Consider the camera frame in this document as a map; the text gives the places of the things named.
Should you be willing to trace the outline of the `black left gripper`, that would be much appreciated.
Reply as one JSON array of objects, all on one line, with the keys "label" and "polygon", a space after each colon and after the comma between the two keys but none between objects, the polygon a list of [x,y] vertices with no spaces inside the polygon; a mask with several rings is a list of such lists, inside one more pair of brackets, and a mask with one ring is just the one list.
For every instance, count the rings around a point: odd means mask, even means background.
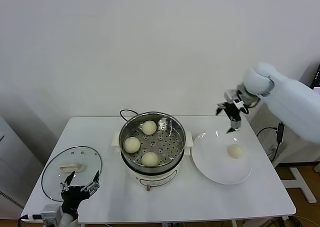
[{"label": "black left gripper", "polygon": [[60,183],[62,203],[62,212],[76,214],[82,201],[88,200],[100,188],[100,171],[98,170],[90,183],[86,186],[70,186],[75,171],[71,172],[64,182]]}]

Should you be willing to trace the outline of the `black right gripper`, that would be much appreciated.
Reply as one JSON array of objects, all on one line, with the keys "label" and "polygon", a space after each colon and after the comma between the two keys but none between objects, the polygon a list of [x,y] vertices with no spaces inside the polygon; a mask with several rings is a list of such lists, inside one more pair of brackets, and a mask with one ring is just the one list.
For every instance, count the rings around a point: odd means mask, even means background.
[{"label": "black right gripper", "polygon": [[230,128],[226,133],[229,134],[238,131],[241,128],[240,110],[233,103],[222,102],[217,105],[215,114],[219,115],[222,110],[224,110],[230,119]]}]

